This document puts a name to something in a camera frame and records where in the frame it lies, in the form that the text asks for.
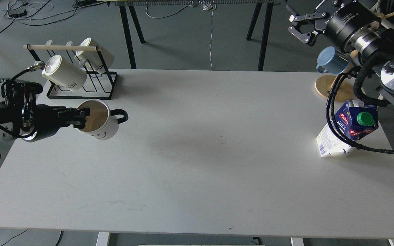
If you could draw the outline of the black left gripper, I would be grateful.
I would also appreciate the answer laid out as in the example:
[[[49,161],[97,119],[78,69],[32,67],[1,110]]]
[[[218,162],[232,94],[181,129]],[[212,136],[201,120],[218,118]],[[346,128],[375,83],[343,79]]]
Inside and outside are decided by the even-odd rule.
[[[77,129],[86,127],[89,108],[66,108],[64,106],[37,105],[34,113],[33,135],[24,138],[26,142],[35,142],[55,135],[60,128],[72,126]]]

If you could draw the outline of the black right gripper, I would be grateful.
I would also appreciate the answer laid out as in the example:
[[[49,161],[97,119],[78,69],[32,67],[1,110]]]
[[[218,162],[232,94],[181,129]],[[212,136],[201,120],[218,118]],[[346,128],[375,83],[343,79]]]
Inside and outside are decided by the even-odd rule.
[[[304,44],[314,46],[320,34],[327,36],[341,53],[357,50],[360,54],[385,51],[385,41],[377,34],[382,20],[358,0],[324,0],[325,12],[299,15],[286,5],[292,24],[325,22],[313,31],[302,33],[300,26],[289,26],[289,32]]]

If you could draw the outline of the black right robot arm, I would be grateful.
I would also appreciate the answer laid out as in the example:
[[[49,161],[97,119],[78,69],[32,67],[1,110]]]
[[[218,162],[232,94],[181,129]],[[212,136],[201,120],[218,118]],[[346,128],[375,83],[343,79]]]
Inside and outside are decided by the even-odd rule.
[[[296,0],[306,13],[290,12],[289,32],[308,46],[325,36],[336,51],[349,54],[355,68],[354,94],[378,107],[394,106],[394,0]]]

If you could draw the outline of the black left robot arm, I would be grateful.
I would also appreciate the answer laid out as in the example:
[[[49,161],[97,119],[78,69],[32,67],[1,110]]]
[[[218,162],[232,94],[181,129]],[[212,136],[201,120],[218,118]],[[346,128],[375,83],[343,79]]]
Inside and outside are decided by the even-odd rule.
[[[27,72],[44,67],[44,62],[38,61],[0,85],[4,99],[0,102],[0,130],[5,134],[34,142],[51,137],[60,128],[70,125],[77,129],[85,128],[91,112],[89,108],[38,105],[36,95],[43,92],[42,85],[18,79]]]

